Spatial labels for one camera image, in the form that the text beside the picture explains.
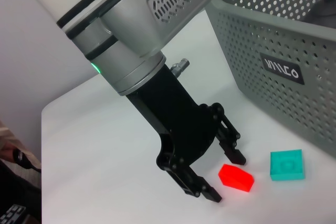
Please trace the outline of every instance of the white wall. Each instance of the white wall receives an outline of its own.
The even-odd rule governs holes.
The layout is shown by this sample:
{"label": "white wall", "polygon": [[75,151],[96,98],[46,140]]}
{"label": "white wall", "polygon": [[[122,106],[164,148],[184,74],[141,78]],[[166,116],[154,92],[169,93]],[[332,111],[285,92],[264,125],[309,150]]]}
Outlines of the white wall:
{"label": "white wall", "polygon": [[35,0],[0,0],[0,60],[0,118],[40,159],[42,109],[96,72]]}

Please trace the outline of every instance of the person's hand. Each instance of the person's hand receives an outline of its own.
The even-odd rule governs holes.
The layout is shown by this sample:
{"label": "person's hand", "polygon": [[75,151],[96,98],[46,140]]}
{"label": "person's hand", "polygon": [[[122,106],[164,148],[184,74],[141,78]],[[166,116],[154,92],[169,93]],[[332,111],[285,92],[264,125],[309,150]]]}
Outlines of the person's hand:
{"label": "person's hand", "polygon": [[0,150],[0,159],[3,159],[5,161],[15,163],[13,158],[13,150],[15,150],[16,147],[13,144],[9,144],[8,142],[4,145],[4,147]]}

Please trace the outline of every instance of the red block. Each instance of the red block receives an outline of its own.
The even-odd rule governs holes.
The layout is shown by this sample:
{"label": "red block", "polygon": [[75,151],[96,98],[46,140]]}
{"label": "red block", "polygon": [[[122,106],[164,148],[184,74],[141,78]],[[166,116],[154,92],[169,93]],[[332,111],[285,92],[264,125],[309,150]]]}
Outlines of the red block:
{"label": "red block", "polygon": [[232,165],[223,165],[218,175],[224,186],[233,187],[242,191],[250,191],[254,183],[251,174]]}

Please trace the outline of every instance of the gray plastic basket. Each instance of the gray plastic basket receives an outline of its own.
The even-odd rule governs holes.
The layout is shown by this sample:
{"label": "gray plastic basket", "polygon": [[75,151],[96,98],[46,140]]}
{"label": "gray plastic basket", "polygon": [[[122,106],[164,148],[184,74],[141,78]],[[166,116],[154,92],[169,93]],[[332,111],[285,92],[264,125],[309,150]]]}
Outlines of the gray plastic basket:
{"label": "gray plastic basket", "polygon": [[336,30],[296,21],[317,1],[213,0],[206,11],[239,89],[336,157]]}

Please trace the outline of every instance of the green indicator light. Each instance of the green indicator light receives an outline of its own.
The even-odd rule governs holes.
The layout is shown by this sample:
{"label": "green indicator light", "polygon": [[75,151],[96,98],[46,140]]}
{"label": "green indicator light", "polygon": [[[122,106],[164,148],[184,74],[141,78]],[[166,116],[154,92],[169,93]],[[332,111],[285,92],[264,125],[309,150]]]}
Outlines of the green indicator light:
{"label": "green indicator light", "polygon": [[97,70],[97,72],[98,73],[100,73],[100,70],[99,70],[99,68],[97,68],[97,66],[95,65],[95,64],[93,64],[93,63],[91,63],[92,65],[93,65],[93,67]]}

